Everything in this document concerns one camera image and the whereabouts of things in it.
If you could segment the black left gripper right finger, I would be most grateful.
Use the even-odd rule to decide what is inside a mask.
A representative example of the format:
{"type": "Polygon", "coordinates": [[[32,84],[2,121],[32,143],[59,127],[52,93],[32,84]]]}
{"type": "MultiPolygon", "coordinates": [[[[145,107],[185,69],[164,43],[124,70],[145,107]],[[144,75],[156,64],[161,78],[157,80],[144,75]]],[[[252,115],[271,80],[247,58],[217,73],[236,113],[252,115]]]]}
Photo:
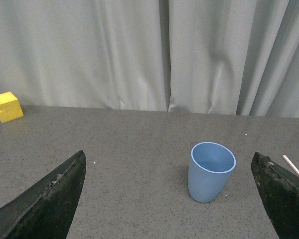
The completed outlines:
{"type": "Polygon", "coordinates": [[[256,152],[252,174],[266,213],[281,239],[299,239],[299,177],[256,152]]]}

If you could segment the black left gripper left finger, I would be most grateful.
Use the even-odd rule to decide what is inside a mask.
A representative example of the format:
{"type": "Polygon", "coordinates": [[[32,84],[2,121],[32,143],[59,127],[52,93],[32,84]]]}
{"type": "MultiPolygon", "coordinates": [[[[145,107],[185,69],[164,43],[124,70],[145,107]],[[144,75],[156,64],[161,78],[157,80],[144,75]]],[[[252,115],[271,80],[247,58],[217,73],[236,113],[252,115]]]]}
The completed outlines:
{"type": "Polygon", "coordinates": [[[0,208],[0,239],[65,239],[85,175],[80,150],[0,208]]]}

